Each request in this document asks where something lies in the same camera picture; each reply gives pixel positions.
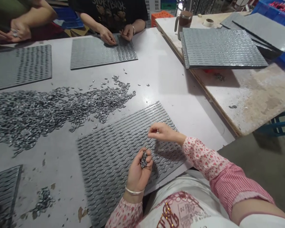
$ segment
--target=orange crate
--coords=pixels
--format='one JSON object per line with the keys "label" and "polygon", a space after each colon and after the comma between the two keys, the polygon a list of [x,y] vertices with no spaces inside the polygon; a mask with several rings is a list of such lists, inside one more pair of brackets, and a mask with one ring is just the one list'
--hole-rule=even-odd
{"label": "orange crate", "polygon": [[165,18],[165,17],[174,17],[174,16],[164,10],[162,12],[152,14],[151,15],[151,27],[152,28],[157,27],[155,19]]}

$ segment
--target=gray plastic tray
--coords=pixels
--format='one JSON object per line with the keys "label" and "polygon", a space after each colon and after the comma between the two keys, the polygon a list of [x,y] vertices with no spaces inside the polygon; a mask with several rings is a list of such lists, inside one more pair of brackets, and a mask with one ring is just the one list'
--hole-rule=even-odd
{"label": "gray plastic tray", "polygon": [[233,20],[238,26],[285,52],[285,26],[259,13]]}
{"label": "gray plastic tray", "polygon": [[186,47],[186,43],[185,43],[185,38],[184,38],[183,32],[180,32],[180,41],[181,41],[181,46],[182,46],[182,50],[183,50],[185,66],[186,66],[186,69],[189,69],[190,65],[189,65],[187,47]]}
{"label": "gray plastic tray", "polygon": [[244,30],[184,28],[190,69],[262,69],[267,62]]}
{"label": "gray plastic tray", "polygon": [[186,160],[181,147],[148,138],[152,123],[176,130],[160,102],[79,139],[79,159],[93,227],[105,225],[124,193],[128,169],[141,147],[152,151],[153,170],[145,191]]}
{"label": "gray plastic tray", "polygon": [[[223,20],[221,22],[221,25],[223,25],[226,28],[233,29],[233,30],[243,30],[243,28],[241,28],[240,26],[238,26],[237,24],[235,24],[233,22],[233,20],[235,20],[236,18],[241,18],[241,17],[244,17],[244,16],[240,15],[237,12],[233,12],[229,17],[227,17],[225,20]],[[259,38],[257,38],[253,34],[250,34],[250,33],[247,33],[247,34],[250,36],[250,38],[253,41],[255,41],[255,42],[257,42],[257,43],[259,43],[261,45],[267,46],[269,48],[273,48],[272,45],[265,43],[264,41],[260,40]]]}
{"label": "gray plastic tray", "polygon": [[51,45],[0,52],[0,90],[50,78]]}
{"label": "gray plastic tray", "polygon": [[22,165],[0,172],[0,227],[11,227]]}
{"label": "gray plastic tray", "polygon": [[72,43],[71,70],[137,60],[132,41],[114,35],[117,45],[109,46],[100,38],[74,39]]}

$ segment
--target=bracelet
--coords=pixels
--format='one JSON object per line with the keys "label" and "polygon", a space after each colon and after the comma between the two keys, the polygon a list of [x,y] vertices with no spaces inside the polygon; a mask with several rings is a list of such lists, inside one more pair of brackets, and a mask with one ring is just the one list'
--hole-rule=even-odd
{"label": "bracelet", "polygon": [[144,190],[140,191],[140,192],[134,192],[134,191],[131,191],[127,188],[127,186],[124,187],[126,189],[126,191],[128,191],[131,195],[139,195],[140,193],[143,193]]}

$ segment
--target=gray tabletop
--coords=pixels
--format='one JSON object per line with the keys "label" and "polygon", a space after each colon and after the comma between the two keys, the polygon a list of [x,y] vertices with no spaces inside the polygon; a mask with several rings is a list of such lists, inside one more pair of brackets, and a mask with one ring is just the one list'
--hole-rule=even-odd
{"label": "gray tabletop", "polygon": [[[100,128],[159,100],[180,132],[201,139],[208,147],[219,150],[234,140],[224,118],[208,102],[203,89],[186,72],[156,28],[135,35],[133,43],[138,60],[71,71],[72,38],[36,42],[32,46],[52,45],[53,78],[0,92],[50,91],[62,86],[80,87],[85,91],[93,80],[94,85],[100,88],[103,78],[119,75],[121,81],[131,84],[131,91],[136,90],[136,96],[126,103],[121,112],[110,115],[107,123],[99,124]],[[13,216],[16,227],[91,226],[88,215],[79,222],[78,211],[82,208],[84,212],[86,196],[75,140],[90,133],[93,127],[93,122],[86,122],[71,133],[68,131],[70,124],[66,123],[48,137],[39,138],[32,149],[16,158],[12,158],[12,148],[0,143],[0,171],[19,164],[23,164],[24,169]],[[183,164],[150,191],[189,167],[190,164]],[[46,213],[33,219],[29,211],[37,202],[37,191],[45,186],[52,186],[51,194],[56,202]]]}

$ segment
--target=pink sleeve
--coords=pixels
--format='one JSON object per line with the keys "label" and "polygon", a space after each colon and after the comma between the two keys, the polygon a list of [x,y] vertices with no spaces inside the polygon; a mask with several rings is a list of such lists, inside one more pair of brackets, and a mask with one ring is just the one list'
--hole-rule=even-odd
{"label": "pink sleeve", "polygon": [[208,149],[197,138],[186,138],[183,151],[187,159],[210,181],[211,191],[220,200],[231,218],[234,204],[250,198],[259,198],[274,204],[273,198],[258,183],[245,176],[244,171]]}
{"label": "pink sleeve", "polygon": [[131,204],[122,197],[105,227],[135,227],[143,218],[143,203]]}

